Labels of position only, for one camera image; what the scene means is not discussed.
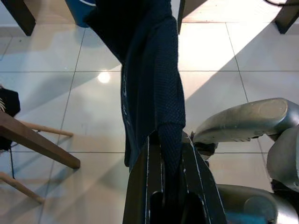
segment tile grout line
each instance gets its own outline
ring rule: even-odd
[[[239,72],[239,76],[240,76],[240,79],[241,79],[241,83],[242,83],[243,91],[244,91],[245,98],[246,98],[247,103],[248,103],[249,101],[248,101],[248,97],[247,97],[247,92],[246,92],[246,90],[245,90],[244,82],[243,82],[243,79],[242,79],[242,76],[241,76],[241,72],[240,72],[239,63],[238,63],[238,60],[237,60],[237,56],[235,55],[235,50],[234,50],[234,47],[233,47],[233,43],[232,43],[232,40],[230,39],[230,35],[229,35],[229,31],[228,31],[227,23],[225,23],[225,27],[226,27],[226,31],[228,32],[228,37],[229,37],[230,46],[232,47],[232,50],[233,50],[233,53],[234,53],[234,58],[235,58],[235,62],[236,62],[237,67],[238,67],[238,72]]]
[[[60,126],[60,130],[62,130],[62,127],[64,125],[64,119],[65,119],[65,115],[66,115],[66,110],[67,110],[67,106],[68,106],[69,99],[70,99],[70,96],[71,96],[71,89],[72,89],[72,86],[73,86],[73,83],[74,83],[74,79],[75,79],[76,68],[77,68],[78,61],[79,61],[79,56],[80,56],[80,52],[81,52],[81,48],[82,48],[83,39],[84,39],[84,36],[85,36],[85,31],[86,31],[86,28],[84,29],[84,33],[83,33],[83,36],[82,36],[82,41],[81,41],[81,45],[80,45],[80,49],[79,49],[79,53],[78,53],[78,57],[77,57],[77,61],[76,61],[76,66],[75,66],[73,78],[71,80],[71,86],[70,86],[70,90],[69,90],[69,95],[67,97],[66,104],[65,104],[65,110],[64,110],[64,115],[62,117],[62,123],[61,123],[61,126]]]
[[[228,37],[229,37],[230,45],[231,45],[231,47],[233,49],[233,53],[234,53],[234,56],[235,56],[235,61],[236,61],[236,64],[237,64],[237,67],[238,67],[238,70],[239,70],[239,76],[240,76],[240,79],[241,79],[241,83],[242,83],[242,87],[243,87],[243,90],[244,90],[245,98],[246,98],[247,103],[248,103],[249,100],[248,100],[247,92],[246,92],[245,85],[244,85],[244,82],[243,82],[243,78],[242,78],[242,75],[241,75],[241,72],[240,72],[240,67],[239,67],[239,63],[238,63],[238,60],[237,60],[237,56],[236,56],[235,50],[233,48],[233,43],[232,43],[232,40],[231,40],[230,35],[229,35],[227,23],[225,23],[225,26],[226,26],[226,30],[228,32]],[[267,170],[267,164],[266,164],[265,159],[264,159],[264,153],[262,151],[262,146],[261,146],[261,143],[260,143],[259,139],[257,139],[257,143],[258,143],[258,146],[259,146],[260,151],[261,151],[260,154],[261,154],[261,157],[262,157],[262,160],[263,160],[263,165],[264,165],[264,168],[265,168],[265,171],[266,171],[266,175],[268,177],[268,181],[269,181],[269,183],[271,183],[270,176],[269,176],[269,173],[268,173],[268,170]]]
[[[79,60],[79,55],[80,55],[81,48],[82,48],[82,43],[83,43],[85,31],[86,31],[86,28],[84,29],[84,33],[83,33],[83,36],[82,36],[81,45],[80,45],[80,49],[79,49],[79,53],[78,53],[78,57],[77,57],[77,61],[76,61],[76,66],[75,66],[74,74],[73,74],[73,77],[72,77],[72,80],[71,80],[71,86],[70,86],[70,90],[69,90],[69,95],[68,95],[68,98],[67,98],[66,104],[65,104],[65,110],[64,110],[64,115],[63,115],[63,118],[62,118],[60,130],[62,130],[62,127],[63,127],[63,124],[64,124],[64,118],[65,118],[65,115],[66,115],[67,105],[69,103],[69,99],[70,99],[70,95],[71,95],[71,88],[72,88],[72,85],[73,85],[73,82],[74,82],[74,78],[75,78],[75,74],[76,74],[76,68],[77,68],[77,64],[78,64],[78,60]],[[60,140],[60,135],[58,136],[58,140],[56,142],[56,145],[59,143],[59,140]],[[45,200],[46,200],[46,198],[48,196],[48,191],[49,191],[49,187],[50,187],[50,181],[51,181],[51,176],[52,176],[52,172],[53,172],[53,168],[54,168],[54,163],[55,163],[55,161],[53,160],[52,166],[51,166],[51,169],[50,169],[49,178],[48,178],[48,184],[47,184],[47,188],[46,188],[46,192],[45,192],[45,196],[44,196]],[[44,202],[43,205],[42,205],[41,214],[40,214],[38,222],[37,222],[38,224],[41,223],[45,203],[46,202]]]
[[[8,49],[8,47],[9,47],[9,45],[10,45],[10,43],[11,43],[12,40],[13,40],[13,37],[10,38],[10,40],[8,42],[8,45],[7,45],[6,49],[4,50],[4,52],[2,54],[2,57],[0,58],[0,61],[2,61],[2,59],[4,58],[4,55],[6,54],[7,49]]]

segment chair armrest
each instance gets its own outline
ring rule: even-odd
[[[263,134],[279,136],[299,124],[299,105],[283,98],[246,103],[208,118],[194,134],[193,142],[250,141]]]

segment chair leg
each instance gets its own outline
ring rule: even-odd
[[[0,136],[24,145],[70,168],[78,169],[80,167],[79,159],[2,111],[0,111]]]
[[[39,202],[39,203],[44,202],[44,199],[42,197],[40,197],[33,191],[29,190],[23,184],[21,184],[20,182],[16,181],[15,179],[11,178],[9,175],[7,175],[3,172],[0,172],[0,180],[9,184],[13,188],[16,188],[17,190],[19,190],[20,192],[24,193],[25,195],[31,197],[32,199],[36,200],[37,202]]]
[[[19,122],[21,122],[22,124],[24,124],[28,128],[38,130],[38,131],[42,131],[42,132],[61,134],[61,135],[66,135],[66,136],[70,136],[70,137],[74,135],[72,132],[66,132],[66,131],[58,130],[58,129],[47,127],[47,126],[32,124],[32,123],[28,123],[28,122],[25,122],[25,121],[22,121],[22,120],[19,120]]]

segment black object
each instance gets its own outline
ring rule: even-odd
[[[190,139],[193,142],[194,138],[194,132],[191,132]],[[211,157],[215,154],[215,150],[218,147],[218,143],[211,143],[211,144],[205,144],[202,142],[194,142],[194,147],[196,150],[201,154],[203,157],[206,157],[205,159]]]
[[[177,204],[164,203],[164,165],[155,135],[149,136],[148,147],[130,173],[123,224],[226,224],[212,173],[186,133],[182,136]]]
[[[0,88],[0,104],[3,112],[14,117],[20,112],[19,94],[12,90]],[[0,136],[0,149],[8,151],[12,141]]]
[[[147,136],[158,131],[165,169],[174,176],[185,126],[178,33],[170,0],[97,0],[86,23],[122,63],[125,164],[132,170]]]
[[[83,20],[93,10],[94,2],[93,0],[85,0],[83,2],[80,0],[65,0],[75,23],[84,28],[88,27],[88,25]]]
[[[273,5],[273,6],[279,6],[279,7],[293,7],[293,6],[299,6],[299,3],[293,3],[293,2],[290,2],[290,3],[276,3],[276,2],[273,2],[273,1],[270,1],[270,0],[264,0],[265,2],[267,2],[268,4],[270,5]]]
[[[274,194],[287,200],[294,207],[297,214],[299,214],[299,193],[286,187],[283,183],[274,179],[271,182],[271,186]]]
[[[33,32],[36,20],[26,6],[24,0],[1,0],[4,6],[8,9],[14,20],[27,36]]]
[[[288,4],[299,4],[299,0],[287,0]],[[276,26],[281,34],[285,34],[292,24],[299,18],[299,5],[283,7],[275,18]]]

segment gray armrest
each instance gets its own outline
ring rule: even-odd
[[[265,217],[267,223],[299,224],[298,214],[285,199],[268,191],[236,185],[217,185],[225,212]]]
[[[285,130],[275,141],[267,169],[271,178],[299,192],[299,126]]]
[[[283,98],[259,100],[211,116],[197,128],[193,142],[250,141],[263,134],[281,134],[298,124],[299,105]]]

